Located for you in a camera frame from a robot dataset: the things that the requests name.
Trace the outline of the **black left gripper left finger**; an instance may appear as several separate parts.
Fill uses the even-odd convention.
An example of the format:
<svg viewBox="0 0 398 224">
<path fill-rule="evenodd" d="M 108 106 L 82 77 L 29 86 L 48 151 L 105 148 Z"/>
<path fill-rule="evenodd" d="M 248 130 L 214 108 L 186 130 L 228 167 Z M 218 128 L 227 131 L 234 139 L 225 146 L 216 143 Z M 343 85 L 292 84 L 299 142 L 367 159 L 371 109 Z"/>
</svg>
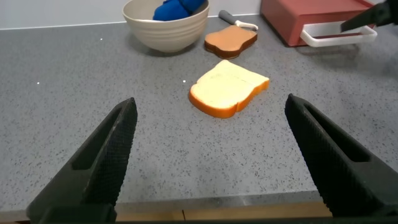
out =
<svg viewBox="0 0 398 224">
<path fill-rule="evenodd" d="M 43 215 L 51 207 L 110 204 L 119 197 L 137 124 L 134 98 L 117 104 L 27 207 Z"/>
</svg>

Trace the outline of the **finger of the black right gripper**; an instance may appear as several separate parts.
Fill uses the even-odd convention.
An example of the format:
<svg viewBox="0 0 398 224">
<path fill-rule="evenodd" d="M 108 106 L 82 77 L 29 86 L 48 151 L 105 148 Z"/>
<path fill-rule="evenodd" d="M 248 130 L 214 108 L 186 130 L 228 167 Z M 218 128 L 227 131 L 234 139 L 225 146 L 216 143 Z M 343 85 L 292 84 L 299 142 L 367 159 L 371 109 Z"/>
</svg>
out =
<svg viewBox="0 0 398 224">
<path fill-rule="evenodd" d="M 380 2 L 357 16 L 343 22 L 340 31 L 357 29 L 362 26 L 374 24 L 377 27 L 394 24 L 397 25 L 397 0 Z"/>
</svg>

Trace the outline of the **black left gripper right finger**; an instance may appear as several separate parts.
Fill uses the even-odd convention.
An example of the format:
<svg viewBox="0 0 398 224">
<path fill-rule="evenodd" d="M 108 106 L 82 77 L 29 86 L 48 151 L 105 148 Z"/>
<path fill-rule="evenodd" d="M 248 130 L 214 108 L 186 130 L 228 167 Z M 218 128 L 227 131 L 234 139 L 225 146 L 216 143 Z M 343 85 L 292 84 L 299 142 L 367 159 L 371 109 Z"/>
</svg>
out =
<svg viewBox="0 0 398 224">
<path fill-rule="evenodd" d="M 323 202 L 334 217 L 397 216 L 397 172 L 303 98 L 285 115 Z"/>
</svg>

